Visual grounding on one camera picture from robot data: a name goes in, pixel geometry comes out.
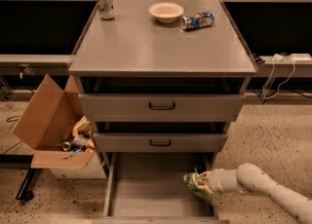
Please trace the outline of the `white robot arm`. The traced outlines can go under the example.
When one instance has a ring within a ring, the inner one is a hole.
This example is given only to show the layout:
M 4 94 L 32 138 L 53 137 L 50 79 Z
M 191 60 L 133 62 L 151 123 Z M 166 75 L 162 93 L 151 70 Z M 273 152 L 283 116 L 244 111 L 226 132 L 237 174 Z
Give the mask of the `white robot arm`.
M 312 224 L 312 200 L 273 180 L 261 168 L 244 163 L 236 169 L 215 168 L 192 175 L 195 187 L 207 194 L 257 193 L 278 205 L 299 224 Z

